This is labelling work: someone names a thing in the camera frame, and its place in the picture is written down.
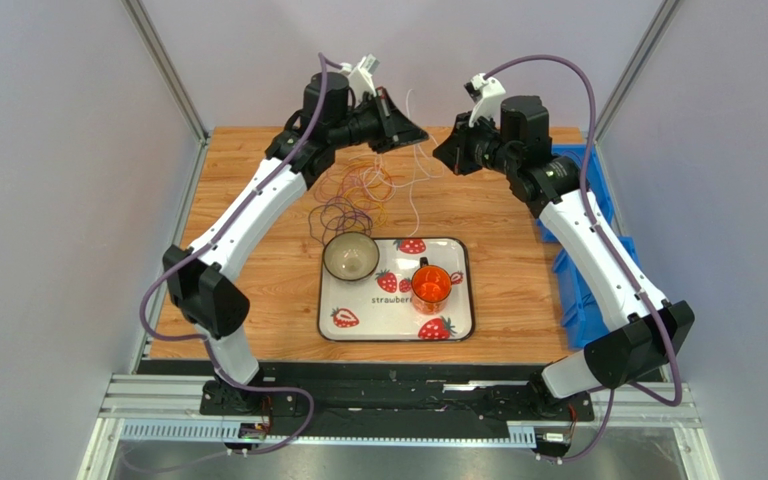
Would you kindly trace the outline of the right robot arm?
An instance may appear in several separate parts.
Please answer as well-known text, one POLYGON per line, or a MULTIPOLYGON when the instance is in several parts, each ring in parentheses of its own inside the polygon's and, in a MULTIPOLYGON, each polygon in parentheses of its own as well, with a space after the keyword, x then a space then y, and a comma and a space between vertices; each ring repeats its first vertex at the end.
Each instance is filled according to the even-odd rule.
POLYGON ((537 96, 476 98, 433 152, 456 175, 481 169, 505 176, 510 191, 569 255, 608 332, 545 366, 529 381, 545 405, 581 392, 615 389, 669 365, 694 322, 640 270, 606 222, 582 175, 583 162, 552 151, 549 112, 537 96))

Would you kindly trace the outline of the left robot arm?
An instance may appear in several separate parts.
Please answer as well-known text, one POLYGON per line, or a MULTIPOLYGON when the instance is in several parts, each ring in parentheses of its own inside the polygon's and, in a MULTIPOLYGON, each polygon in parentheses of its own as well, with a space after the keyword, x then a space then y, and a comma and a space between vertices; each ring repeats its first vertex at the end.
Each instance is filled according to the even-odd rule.
POLYGON ((163 255, 170 300, 194 325, 222 380, 249 389, 260 370, 243 327, 250 301, 235 281, 277 219, 334 164, 338 150, 365 144, 383 154, 428 138, 385 88, 361 91, 334 72, 311 78, 302 107, 228 209, 188 247, 172 245, 163 255))

